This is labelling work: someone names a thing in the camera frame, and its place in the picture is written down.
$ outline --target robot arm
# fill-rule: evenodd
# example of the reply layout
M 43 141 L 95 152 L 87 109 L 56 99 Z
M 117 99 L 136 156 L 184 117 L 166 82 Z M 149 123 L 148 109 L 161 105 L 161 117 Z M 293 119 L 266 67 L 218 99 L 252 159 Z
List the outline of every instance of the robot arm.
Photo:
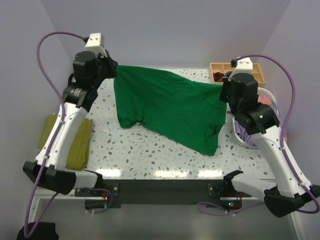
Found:
M 231 65 L 235 70 L 223 80 L 220 100 L 229 104 L 235 119 L 255 140 L 272 170 L 276 183 L 252 179 L 242 171 L 225 176 L 225 183 L 231 190 L 244 192 L 264 201 L 275 216 L 283 217 L 312 200 L 303 186 L 316 198 L 320 196 L 320 187 L 312 185 L 306 178 L 284 143 L 290 163 L 303 184 L 298 182 L 288 165 L 280 146 L 283 139 L 280 139 L 282 129 L 279 120 L 270 106 L 258 103 L 258 83 L 251 75 L 253 64 L 250 58 L 231 61 Z
M 90 171 L 70 171 L 66 169 L 66 162 L 75 135 L 86 118 L 94 101 L 98 96 L 98 88 L 104 79 L 117 75 L 118 63 L 113 61 L 109 53 L 103 48 L 102 35 L 91 34 L 87 39 L 85 51 L 79 52 L 73 61 L 73 76 L 75 81 L 69 81 L 63 91 L 65 109 L 64 121 L 62 106 L 59 108 L 58 118 L 42 150 L 34 162 L 26 161 L 23 171 L 35 182 L 44 159 L 46 163 L 38 186 L 61 194 L 68 194 L 73 189 L 99 188 L 102 176 Z M 62 126 L 54 136 L 59 124 Z M 46 151 L 51 140 L 54 139 L 51 150 Z

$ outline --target olive green towel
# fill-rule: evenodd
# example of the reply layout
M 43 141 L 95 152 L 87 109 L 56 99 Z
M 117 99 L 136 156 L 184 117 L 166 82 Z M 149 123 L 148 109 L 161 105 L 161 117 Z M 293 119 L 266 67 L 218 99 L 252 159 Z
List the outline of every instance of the olive green towel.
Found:
M 50 115 L 44 128 L 39 148 L 42 149 L 51 133 L 57 120 L 57 114 Z M 82 171 L 88 163 L 90 138 L 92 133 L 93 120 L 86 118 L 80 125 L 78 132 L 70 147 L 65 167 L 67 169 Z
M 122 128 L 140 122 L 202 154 L 215 154 L 227 110 L 219 100 L 221 85 L 137 66 L 118 66 L 117 73 L 113 87 Z

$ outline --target gray floor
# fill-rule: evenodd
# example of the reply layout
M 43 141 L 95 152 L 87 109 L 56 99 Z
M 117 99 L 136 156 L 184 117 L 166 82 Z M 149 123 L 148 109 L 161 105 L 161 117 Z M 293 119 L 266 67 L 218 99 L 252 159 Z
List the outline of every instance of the gray floor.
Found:
M 40 211 L 45 203 L 40 203 Z M 187 205 L 123 205 L 92 217 L 83 200 L 55 200 L 42 222 L 56 223 L 60 240 L 297 239 L 291 218 L 277 218 L 264 205 L 223 217 Z

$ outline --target baseboard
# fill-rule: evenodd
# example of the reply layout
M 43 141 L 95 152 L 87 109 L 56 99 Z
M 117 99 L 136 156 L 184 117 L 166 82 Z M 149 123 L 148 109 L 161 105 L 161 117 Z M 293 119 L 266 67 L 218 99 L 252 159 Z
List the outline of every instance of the baseboard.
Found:
M 295 233 L 297 236 L 298 240 L 307 240 L 307 234 L 304 230 L 301 218 L 300 218 L 300 214 L 296 211 L 294 211 L 293 213 L 290 214 L 291 215 L 291 219 L 293 222 L 293 226 L 295 229 Z

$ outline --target wooden box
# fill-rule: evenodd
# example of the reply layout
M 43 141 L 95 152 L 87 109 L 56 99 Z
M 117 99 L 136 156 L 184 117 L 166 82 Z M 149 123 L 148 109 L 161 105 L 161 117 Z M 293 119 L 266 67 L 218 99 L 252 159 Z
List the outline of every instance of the wooden box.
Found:
M 230 66 L 230 63 L 210 63 L 210 79 L 213 84 L 223 84 L 222 82 L 214 81 L 214 74 L 221 73 L 225 75 L 227 72 L 232 72 L 235 68 Z M 252 75 L 258 82 L 259 87 L 263 87 L 266 82 L 262 74 L 259 63 L 253 64 Z

